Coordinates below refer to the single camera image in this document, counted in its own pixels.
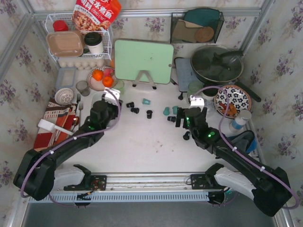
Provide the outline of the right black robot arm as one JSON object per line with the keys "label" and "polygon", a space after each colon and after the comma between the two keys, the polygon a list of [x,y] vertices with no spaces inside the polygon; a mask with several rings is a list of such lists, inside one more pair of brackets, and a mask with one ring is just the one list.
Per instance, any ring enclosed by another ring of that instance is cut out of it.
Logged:
{"label": "right black robot arm", "polygon": [[238,170],[230,171],[221,164],[214,164],[207,171],[210,184],[230,187],[250,198],[265,215],[273,217],[291,199],[291,188],[287,173],[280,167],[275,169],[262,165],[239,150],[218,129],[208,126],[205,107],[178,108],[176,127],[189,130],[195,144],[218,158],[225,160]]}

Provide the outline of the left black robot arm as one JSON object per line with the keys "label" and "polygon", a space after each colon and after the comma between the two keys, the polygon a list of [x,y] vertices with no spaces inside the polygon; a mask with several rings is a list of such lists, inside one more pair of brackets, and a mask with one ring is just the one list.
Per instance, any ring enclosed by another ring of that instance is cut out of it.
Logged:
{"label": "left black robot arm", "polygon": [[22,198],[32,197],[40,201],[50,194],[57,167],[79,151],[96,144],[118,123],[122,105],[119,98],[120,91],[106,88],[101,99],[93,103],[85,122],[69,138],[40,152],[30,149],[24,154],[13,179]]}

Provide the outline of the white storage basket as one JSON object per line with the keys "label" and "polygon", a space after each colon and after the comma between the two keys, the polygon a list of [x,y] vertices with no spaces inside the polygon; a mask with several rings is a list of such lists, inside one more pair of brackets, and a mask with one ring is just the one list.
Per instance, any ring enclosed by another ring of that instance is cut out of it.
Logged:
{"label": "white storage basket", "polygon": [[103,91],[96,92],[91,100],[91,112],[101,113],[101,115],[105,115],[105,113],[116,113],[117,114],[117,106],[107,103],[104,99],[102,99]]}

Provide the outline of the blue grey cloth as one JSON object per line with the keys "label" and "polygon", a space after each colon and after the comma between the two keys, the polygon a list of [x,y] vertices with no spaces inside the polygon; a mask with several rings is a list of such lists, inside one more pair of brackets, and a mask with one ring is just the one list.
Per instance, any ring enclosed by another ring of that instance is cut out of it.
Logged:
{"label": "blue grey cloth", "polygon": [[236,136],[228,137],[230,142],[237,147],[238,151],[251,153],[257,148],[255,133],[251,130],[246,130]]}

